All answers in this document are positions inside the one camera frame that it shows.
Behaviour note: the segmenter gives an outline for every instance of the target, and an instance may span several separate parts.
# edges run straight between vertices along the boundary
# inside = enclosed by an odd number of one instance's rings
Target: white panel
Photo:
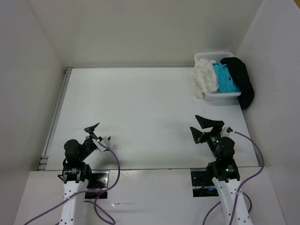
[[[299,224],[299,21],[293,0],[266,0],[237,52],[255,90],[245,119],[289,225]]]
[[[65,66],[182,66],[235,52],[261,2],[29,0]]]
[[[38,167],[63,68],[25,0],[0,1],[0,224],[11,225]]]
[[[223,120],[248,135],[236,99],[207,102],[193,91],[193,68],[73,69],[49,154],[47,170],[62,169],[63,146],[83,142],[84,128],[98,122],[96,133],[112,136],[123,169],[199,168],[214,157],[207,144],[194,143],[195,115]],[[236,134],[238,166],[257,166],[251,142]],[[94,151],[92,169],[116,169],[108,152]]]
[[[240,168],[242,179],[259,170]],[[58,172],[31,172],[24,191],[15,225],[23,225],[31,218],[60,203],[63,184]],[[116,179],[116,171],[109,174],[109,184]],[[250,212],[255,225],[284,225],[268,171],[243,187],[253,202]],[[194,198],[189,169],[122,171],[119,183],[108,192],[107,199],[98,203],[116,220],[118,225],[199,225],[205,214],[219,201],[219,197]],[[58,222],[61,208],[36,220],[32,225],[53,225]],[[105,224],[95,214],[93,206],[85,204],[86,225]],[[221,206],[209,216],[206,225],[224,225]]]

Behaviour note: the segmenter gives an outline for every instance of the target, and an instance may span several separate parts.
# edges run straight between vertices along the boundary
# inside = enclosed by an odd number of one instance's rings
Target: white table
[[[239,168],[242,179],[254,174],[259,167]],[[22,196],[15,225],[23,225],[31,218],[60,203],[63,183],[56,171],[31,172]],[[109,174],[109,186],[116,179],[116,171]],[[285,225],[277,197],[267,169],[245,184],[252,202],[250,212],[255,225]],[[207,211],[219,197],[197,197],[192,194],[189,169],[122,171],[119,183],[108,192],[107,199],[98,203],[116,220],[117,225],[200,225]],[[30,225],[54,225],[60,219],[56,209]],[[91,204],[85,204],[86,225],[105,225],[95,214]],[[209,216],[206,225],[224,225],[221,206]]]
[[[60,117],[49,143],[46,170],[61,170],[63,146],[84,141],[84,128],[100,122],[95,133],[112,136],[122,169],[203,168],[214,160],[207,144],[195,145],[190,126],[201,129],[200,115],[223,120],[248,135],[238,101],[207,102],[193,90],[193,68],[73,69]],[[232,134],[238,166],[258,166],[252,144]],[[92,169],[116,169],[110,153],[93,152]]]

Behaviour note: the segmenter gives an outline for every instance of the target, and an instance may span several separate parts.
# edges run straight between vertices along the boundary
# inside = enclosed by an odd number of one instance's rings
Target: white enclosure wall
[[[0,224],[13,224],[43,151],[64,70],[25,0],[0,1]]]
[[[193,66],[235,52],[262,0],[29,0],[64,66]]]
[[[246,123],[263,150],[288,225],[299,224],[299,21],[293,0],[265,0],[237,51],[255,90]]]

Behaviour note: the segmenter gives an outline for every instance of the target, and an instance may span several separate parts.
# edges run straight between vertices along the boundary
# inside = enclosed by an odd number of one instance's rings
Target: white cloth
[[[212,66],[214,60],[200,59],[195,63],[194,86],[198,98],[203,98],[203,92],[213,93],[218,90],[217,76]]]

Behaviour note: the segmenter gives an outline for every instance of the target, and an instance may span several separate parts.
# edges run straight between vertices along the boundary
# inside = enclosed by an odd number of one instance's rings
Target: laundry basket
[[[234,54],[231,52],[203,52],[203,53],[197,53],[194,56],[195,63],[199,59],[207,59],[207,60],[214,60],[216,62],[220,62],[223,58],[226,57],[234,57]],[[208,93],[204,92],[204,99],[206,101],[214,101],[214,100],[229,100],[229,99],[235,99],[238,96],[240,96],[240,92],[234,92],[234,93],[220,93],[219,90],[217,90],[214,93]]]

